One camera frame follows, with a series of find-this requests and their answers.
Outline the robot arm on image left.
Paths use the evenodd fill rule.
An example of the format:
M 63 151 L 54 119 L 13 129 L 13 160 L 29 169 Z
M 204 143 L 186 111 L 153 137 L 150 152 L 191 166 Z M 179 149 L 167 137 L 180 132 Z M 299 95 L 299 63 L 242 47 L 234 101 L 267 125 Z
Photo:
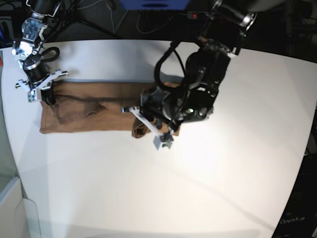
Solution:
M 30 103 L 42 101 L 47 105 L 56 103 L 53 90 L 54 82 L 67 71 L 57 70 L 50 73 L 47 63 L 55 61 L 59 55 L 58 47 L 42 50 L 47 41 L 44 31 L 48 28 L 48 19 L 54 18 L 62 5 L 60 0 L 27 0 L 30 16 L 24 20 L 22 38 L 12 44 L 12 54 L 26 74 L 27 79 L 20 79 L 16 88 L 23 88 Z

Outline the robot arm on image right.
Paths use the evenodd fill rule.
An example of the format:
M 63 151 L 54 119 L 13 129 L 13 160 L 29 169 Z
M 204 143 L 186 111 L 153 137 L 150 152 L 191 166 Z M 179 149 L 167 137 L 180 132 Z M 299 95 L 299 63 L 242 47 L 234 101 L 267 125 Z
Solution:
M 182 79 L 164 82 L 161 68 L 176 53 L 182 39 L 173 40 L 154 68 L 154 84 L 143 91 L 136 106 L 125 108 L 134 115 L 134 138 L 152 132 L 168 142 L 186 122 L 199 122 L 213 113 L 230 61 L 239 55 L 257 13 L 231 0 L 211 0 L 200 24 L 191 33 L 198 50 L 181 63 Z

